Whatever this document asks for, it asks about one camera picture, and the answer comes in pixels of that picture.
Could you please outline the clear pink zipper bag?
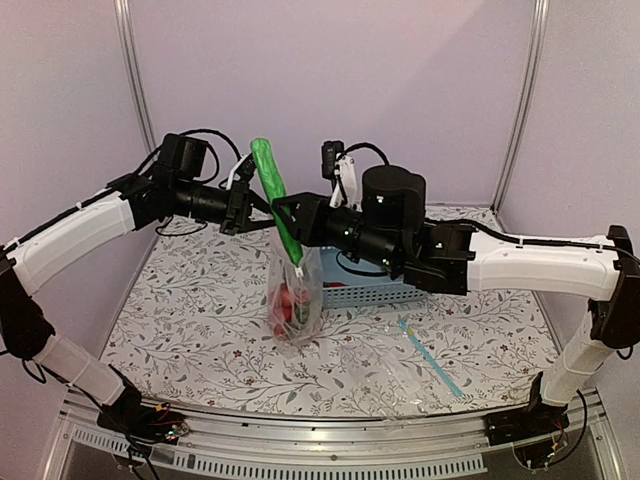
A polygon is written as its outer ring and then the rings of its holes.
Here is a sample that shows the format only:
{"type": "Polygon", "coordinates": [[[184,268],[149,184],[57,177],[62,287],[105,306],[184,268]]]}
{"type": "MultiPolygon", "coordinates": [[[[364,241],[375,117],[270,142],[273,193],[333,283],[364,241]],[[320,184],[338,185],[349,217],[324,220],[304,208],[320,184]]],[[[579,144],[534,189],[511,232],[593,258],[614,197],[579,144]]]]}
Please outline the clear pink zipper bag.
{"type": "Polygon", "coordinates": [[[302,248],[296,266],[279,232],[270,233],[267,276],[267,325],[288,355],[301,350],[320,332],[323,310],[323,269],[318,248],[302,248]]]}

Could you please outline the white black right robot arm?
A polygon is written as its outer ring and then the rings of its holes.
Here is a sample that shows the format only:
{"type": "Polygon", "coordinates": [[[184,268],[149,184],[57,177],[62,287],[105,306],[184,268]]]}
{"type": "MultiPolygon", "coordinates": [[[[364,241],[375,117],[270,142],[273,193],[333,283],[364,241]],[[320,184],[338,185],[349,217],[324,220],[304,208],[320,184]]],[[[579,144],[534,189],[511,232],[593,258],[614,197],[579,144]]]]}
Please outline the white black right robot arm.
{"type": "Polygon", "coordinates": [[[559,357],[533,380],[528,403],[484,419],[499,445],[568,424],[567,405],[605,360],[639,341],[639,260],[627,230],[587,240],[510,236],[472,220],[430,220],[425,179],[383,162],[362,176],[362,200],[314,193],[272,201],[290,235],[380,266],[391,278],[438,294],[513,289],[585,297],[585,317],[559,357]]]}

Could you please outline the dark green bumpy cucumber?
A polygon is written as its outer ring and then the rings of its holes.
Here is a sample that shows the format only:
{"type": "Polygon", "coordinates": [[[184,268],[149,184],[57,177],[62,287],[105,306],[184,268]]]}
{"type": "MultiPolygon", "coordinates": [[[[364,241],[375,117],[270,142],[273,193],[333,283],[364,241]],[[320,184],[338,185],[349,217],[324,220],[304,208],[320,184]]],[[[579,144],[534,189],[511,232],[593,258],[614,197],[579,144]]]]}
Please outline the dark green bumpy cucumber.
{"type": "Polygon", "coordinates": [[[292,323],[297,328],[303,328],[311,318],[312,304],[309,300],[298,301],[293,303],[292,323]]]}

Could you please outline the red chili pepper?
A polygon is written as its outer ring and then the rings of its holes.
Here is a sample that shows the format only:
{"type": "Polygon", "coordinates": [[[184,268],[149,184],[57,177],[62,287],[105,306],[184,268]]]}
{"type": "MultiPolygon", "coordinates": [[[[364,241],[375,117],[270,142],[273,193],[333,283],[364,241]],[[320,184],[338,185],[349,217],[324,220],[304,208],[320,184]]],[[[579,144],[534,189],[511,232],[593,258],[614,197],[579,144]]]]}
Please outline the red chili pepper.
{"type": "Polygon", "coordinates": [[[323,283],[323,288],[324,289],[333,289],[333,288],[345,288],[348,285],[342,283],[342,282],[324,282],[323,283]]]}

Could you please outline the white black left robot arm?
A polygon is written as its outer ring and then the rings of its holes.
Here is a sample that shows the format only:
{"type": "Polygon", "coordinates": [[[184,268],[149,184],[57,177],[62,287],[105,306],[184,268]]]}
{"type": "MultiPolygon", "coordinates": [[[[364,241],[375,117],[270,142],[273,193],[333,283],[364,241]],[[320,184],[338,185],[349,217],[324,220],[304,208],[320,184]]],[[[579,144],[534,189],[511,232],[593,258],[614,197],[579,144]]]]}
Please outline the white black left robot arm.
{"type": "Polygon", "coordinates": [[[236,157],[226,183],[215,187],[202,176],[214,151],[206,130],[168,134],[132,172],[106,184],[89,199],[58,214],[1,249],[1,340],[6,354],[32,362],[87,395],[99,408],[99,422],[127,434],[159,430],[179,422],[143,406],[141,392],[115,367],[56,330],[37,303],[37,294],[101,247],[169,218],[217,225],[235,235],[270,226],[254,221],[267,211],[250,187],[251,155],[236,157]]]}

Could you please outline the red lychee fruit bunch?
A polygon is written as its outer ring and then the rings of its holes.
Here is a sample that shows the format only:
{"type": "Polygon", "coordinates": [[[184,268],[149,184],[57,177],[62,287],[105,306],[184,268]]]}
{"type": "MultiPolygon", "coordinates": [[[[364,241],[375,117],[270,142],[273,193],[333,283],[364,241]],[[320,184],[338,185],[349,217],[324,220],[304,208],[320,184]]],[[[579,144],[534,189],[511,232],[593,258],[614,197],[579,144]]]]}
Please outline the red lychee fruit bunch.
{"type": "Polygon", "coordinates": [[[286,283],[281,283],[269,294],[268,323],[279,340],[293,338],[295,305],[295,295],[286,283]]]}

